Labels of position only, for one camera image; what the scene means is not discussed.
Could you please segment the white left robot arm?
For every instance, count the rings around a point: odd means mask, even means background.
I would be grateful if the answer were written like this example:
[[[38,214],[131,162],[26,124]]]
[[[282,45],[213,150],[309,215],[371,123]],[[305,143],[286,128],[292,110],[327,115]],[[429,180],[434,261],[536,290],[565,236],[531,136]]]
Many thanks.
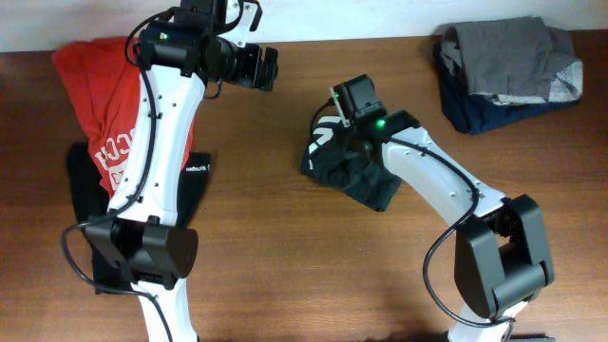
[[[61,246],[72,271],[99,293],[136,296],[151,341],[196,341],[187,277],[198,233],[179,222],[178,198],[187,134],[208,82],[270,91],[278,51],[234,42],[229,25],[148,19],[126,41],[141,82],[135,137],[121,182],[105,214],[67,227]],[[75,262],[68,236],[83,233],[120,282],[89,277]]]

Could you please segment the black garment with white logo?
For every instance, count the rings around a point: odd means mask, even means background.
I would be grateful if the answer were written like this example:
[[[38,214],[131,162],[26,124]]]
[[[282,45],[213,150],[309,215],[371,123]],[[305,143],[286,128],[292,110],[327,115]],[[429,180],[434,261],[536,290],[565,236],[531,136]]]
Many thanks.
[[[196,214],[209,181],[210,168],[209,153],[189,153],[179,178],[177,200],[179,226],[188,226]],[[68,149],[66,170],[77,222],[102,216],[106,211],[109,195],[100,185],[101,174],[88,153],[86,142],[74,143]],[[93,280],[108,287],[130,290],[130,283],[122,278],[120,271],[111,267],[93,245],[90,245],[90,248]]]

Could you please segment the grey folded garment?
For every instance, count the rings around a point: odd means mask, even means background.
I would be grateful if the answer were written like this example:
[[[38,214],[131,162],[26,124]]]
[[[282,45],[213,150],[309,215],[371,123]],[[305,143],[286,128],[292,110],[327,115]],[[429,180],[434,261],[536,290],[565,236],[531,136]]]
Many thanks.
[[[470,95],[494,105],[572,103],[583,93],[583,62],[570,32],[540,17],[452,24],[440,56]]]

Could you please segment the dark green t-shirt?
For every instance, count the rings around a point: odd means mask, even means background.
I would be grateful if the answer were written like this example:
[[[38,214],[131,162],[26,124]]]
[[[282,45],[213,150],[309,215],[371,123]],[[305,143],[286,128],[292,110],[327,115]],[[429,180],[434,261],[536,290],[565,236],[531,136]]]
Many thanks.
[[[338,190],[376,212],[385,212],[401,179],[350,149],[352,131],[337,116],[323,116],[313,128],[300,164],[300,172],[319,184]]]

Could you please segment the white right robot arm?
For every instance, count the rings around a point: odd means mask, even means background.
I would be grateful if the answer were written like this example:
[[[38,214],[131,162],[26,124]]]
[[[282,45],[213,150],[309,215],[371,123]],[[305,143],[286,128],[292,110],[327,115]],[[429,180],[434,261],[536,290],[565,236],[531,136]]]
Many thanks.
[[[342,116],[392,175],[411,186],[445,221],[429,247],[423,281],[438,248],[455,237],[454,279],[464,301],[459,313],[437,306],[454,320],[447,341],[512,341],[515,317],[555,279],[540,206],[514,199],[483,183],[444,152],[405,111],[380,112],[366,123]]]

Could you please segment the navy blue folded garment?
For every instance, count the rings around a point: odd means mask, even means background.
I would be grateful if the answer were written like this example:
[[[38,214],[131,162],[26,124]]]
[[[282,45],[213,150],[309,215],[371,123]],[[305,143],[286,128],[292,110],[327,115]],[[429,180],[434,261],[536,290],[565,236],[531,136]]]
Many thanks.
[[[481,95],[470,95],[463,83],[448,72],[441,52],[441,44],[435,43],[432,55],[438,71],[441,108],[455,130],[460,133],[479,135],[580,103],[580,100],[575,100],[569,103],[493,104]]]

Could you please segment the red soccer t-shirt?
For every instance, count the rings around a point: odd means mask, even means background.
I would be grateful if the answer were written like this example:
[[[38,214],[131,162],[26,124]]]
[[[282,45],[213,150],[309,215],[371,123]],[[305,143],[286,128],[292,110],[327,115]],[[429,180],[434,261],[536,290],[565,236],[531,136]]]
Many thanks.
[[[51,54],[109,195],[122,180],[139,110],[140,73],[126,61],[125,42],[97,38]]]

